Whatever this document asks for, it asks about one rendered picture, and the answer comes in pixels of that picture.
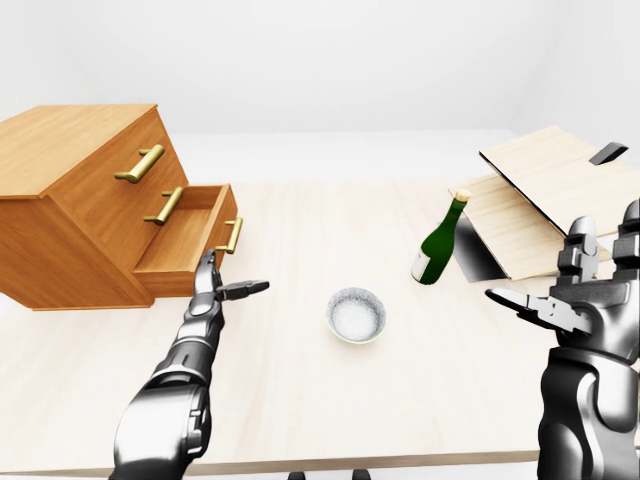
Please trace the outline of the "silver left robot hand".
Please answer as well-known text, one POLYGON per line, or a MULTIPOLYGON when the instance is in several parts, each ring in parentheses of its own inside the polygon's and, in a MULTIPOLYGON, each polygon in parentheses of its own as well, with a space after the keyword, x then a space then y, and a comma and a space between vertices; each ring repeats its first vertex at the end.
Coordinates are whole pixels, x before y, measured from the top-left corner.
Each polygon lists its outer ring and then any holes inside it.
POLYGON ((223 301, 240 300, 267 290, 266 280, 247 280, 223 284, 216 267, 216 251, 209 249, 200 258, 194 277, 194 295, 184 314, 185 320, 204 319, 215 315, 223 301))

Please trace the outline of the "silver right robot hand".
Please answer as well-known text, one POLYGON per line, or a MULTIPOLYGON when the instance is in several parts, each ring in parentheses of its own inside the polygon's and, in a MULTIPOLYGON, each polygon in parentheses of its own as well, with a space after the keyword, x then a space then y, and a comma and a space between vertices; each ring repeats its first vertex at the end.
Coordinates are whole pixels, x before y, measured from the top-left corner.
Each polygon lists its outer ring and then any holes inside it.
POLYGON ((546 297, 491 288, 487 297, 517 316, 556 332, 560 346, 603 354, 627 365, 640 356, 640 200, 626 208, 613 245, 610 279, 599 266, 596 224, 574 220, 558 254, 559 277, 546 297))

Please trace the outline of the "open wooden drawer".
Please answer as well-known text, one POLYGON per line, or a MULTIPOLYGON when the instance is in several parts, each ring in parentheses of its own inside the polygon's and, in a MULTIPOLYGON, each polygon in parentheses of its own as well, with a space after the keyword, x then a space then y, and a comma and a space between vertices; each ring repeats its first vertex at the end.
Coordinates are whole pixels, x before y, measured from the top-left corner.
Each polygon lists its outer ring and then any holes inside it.
POLYGON ((216 251, 216 265, 228 254, 231 226, 238 209, 229 184, 186 186, 177 206, 134 268, 134 275, 155 298, 190 297, 200 257, 216 251))

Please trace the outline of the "wooden cabinet with drawers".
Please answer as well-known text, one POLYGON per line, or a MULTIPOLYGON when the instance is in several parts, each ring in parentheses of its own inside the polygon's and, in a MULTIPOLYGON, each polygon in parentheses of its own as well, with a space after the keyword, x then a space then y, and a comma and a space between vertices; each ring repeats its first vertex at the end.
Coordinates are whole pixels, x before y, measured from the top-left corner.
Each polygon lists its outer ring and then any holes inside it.
POLYGON ((155 298, 50 191, 153 104, 45 105, 0 122, 0 293, 34 310, 155 298))

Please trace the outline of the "pale wooden box base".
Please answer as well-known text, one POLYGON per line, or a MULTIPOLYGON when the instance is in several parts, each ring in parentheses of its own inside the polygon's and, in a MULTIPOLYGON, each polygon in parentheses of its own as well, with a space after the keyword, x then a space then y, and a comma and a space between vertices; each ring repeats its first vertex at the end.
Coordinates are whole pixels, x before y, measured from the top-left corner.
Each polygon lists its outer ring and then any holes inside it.
POLYGON ((557 255, 571 223, 589 216, 598 237, 613 234, 624 199, 600 182, 581 184, 559 174, 490 174, 450 184, 471 192, 465 215, 506 277, 513 281, 557 271, 557 255))

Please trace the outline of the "pale wooden box lid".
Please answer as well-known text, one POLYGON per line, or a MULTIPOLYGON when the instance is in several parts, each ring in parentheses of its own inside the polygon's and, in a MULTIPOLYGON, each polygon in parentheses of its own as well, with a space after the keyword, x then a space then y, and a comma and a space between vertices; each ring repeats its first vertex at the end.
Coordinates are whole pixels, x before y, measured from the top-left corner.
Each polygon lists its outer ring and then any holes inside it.
POLYGON ((596 153, 557 126, 480 151, 562 233, 576 218, 589 216, 604 236, 617 231, 629 204, 640 199, 640 171, 620 158, 595 165, 596 153))

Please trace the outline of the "speckled white bowl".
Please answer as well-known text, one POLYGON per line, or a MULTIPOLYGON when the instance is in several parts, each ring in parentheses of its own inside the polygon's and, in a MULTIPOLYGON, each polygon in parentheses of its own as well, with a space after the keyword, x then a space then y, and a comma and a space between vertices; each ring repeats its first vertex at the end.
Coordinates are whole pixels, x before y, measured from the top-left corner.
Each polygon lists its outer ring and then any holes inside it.
POLYGON ((386 309, 369 290, 343 288, 329 299, 326 316, 329 328, 341 340, 366 344, 376 340, 386 326, 386 309))

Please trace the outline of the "green glass bottle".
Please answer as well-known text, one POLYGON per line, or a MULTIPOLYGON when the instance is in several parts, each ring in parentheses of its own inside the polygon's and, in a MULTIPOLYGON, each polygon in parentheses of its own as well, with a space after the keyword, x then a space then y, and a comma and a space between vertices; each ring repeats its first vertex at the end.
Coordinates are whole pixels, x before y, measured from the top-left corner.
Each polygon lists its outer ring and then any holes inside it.
POLYGON ((418 283, 431 285, 442 275, 453 254, 458 220, 470 197, 469 190, 457 190, 443 221, 422 242, 411 267, 418 283))

